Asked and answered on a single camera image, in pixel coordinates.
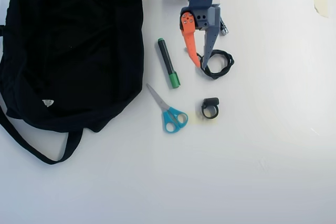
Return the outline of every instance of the white label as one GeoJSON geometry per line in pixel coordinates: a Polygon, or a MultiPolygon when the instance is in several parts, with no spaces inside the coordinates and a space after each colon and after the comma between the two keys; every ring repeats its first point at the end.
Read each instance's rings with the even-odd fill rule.
{"type": "Polygon", "coordinates": [[[53,105],[54,100],[42,100],[44,105],[47,107],[50,107],[51,105],[53,105]]]}

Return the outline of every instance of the black cable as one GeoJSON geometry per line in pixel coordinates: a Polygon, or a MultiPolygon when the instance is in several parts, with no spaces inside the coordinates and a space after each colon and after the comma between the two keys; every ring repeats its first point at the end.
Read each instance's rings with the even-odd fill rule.
{"type": "MultiPolygon", "coordinates": [[[[197,55],[201,59],[201,65],[202,65],[203,57],[199,54],[197,54],[197,55]]],[[[205,69],[203,69],[203,68],[201,68],[201,69],[207,76],[211,77],[214,80],[217,80],[219,77],[222,77],[222,76],[226,75],[230,71],[230,68],[233,66],[235,61],[233,60],[232,55],[230,55],[227,52],[222,51],[222,50],[213,50],[211,52],[210,58],[214,55],[221,55],[221,56],[225,57],[226,60],[227,60],[227,66],[225,68],[223,68],[221,70],[221,72],[218,72],[218,73],[212,73],[208,66],[206,66],[205,69]]]]}

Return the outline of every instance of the scissors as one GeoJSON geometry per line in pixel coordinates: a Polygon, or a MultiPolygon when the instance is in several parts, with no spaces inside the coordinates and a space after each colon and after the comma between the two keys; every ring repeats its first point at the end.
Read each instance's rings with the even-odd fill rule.
{"type": "Polygon", "coordinates": [[[151,92],[152,96],[154,97],[155,101],[158,103],[158,105],[160,106],[160,108],[162,110],[163,121],[164,121],[164,129],[168,133],[176,133],[181,128],[183,128],[184,126],[187,125],[188,115],[186,113],[178,111],[178,110],[174,109],[173,107],[170,107],[169,105],[167,105],[161,99],[161,97],[158,95],[158,93],[156,93],[156,91],[148,83],[147,83],[147,87],[148,87],[149,91],[151,92]],[[179,115],[181,115],[182,118],[184,119],[183,122],[181,122],[181,120],[179,120],[179,117],[178,117],[179,115]],[[174,126],[174,129],[172,131],[170,131],[167,128],[167,126],[169,124],[174,126]]]}

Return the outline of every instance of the blue scissors handle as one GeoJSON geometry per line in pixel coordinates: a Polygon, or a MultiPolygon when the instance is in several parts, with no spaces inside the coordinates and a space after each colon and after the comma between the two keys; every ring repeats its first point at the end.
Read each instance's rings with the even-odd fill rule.
{"type": "Polygon", "coordinates": [[[187,125],[188,122],[188,115],[184,112],[181,112],[179,110],[174,109],[173,107],[170,107],[167,111],[163,112],[163,120],[164,120],[164,128],[168,133],[176,133],[181,128],[187,125]],[[179,115],[182,115],[184,117],[184,121],[181,122],[179,120],[179,115]],[[173,131],[169,131],[167,129],[167,125],[172,124],[174,126],[173,131]]]}

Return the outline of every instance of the scissor blade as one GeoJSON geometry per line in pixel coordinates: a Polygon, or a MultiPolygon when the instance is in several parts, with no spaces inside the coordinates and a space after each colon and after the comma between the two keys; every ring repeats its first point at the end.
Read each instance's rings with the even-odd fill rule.
{"type": "Polygon", "coordinates": [[[166,104],[161,97],[158,95],[158,93],[147,83],[147,88],[149,89],[149,91],[151,92],[152,96],[154,97],[155,101],[158,103],[158,105],[164,109],[164,110],[168,110],[170,108],[170,106],[168,104],[166,104]]]}

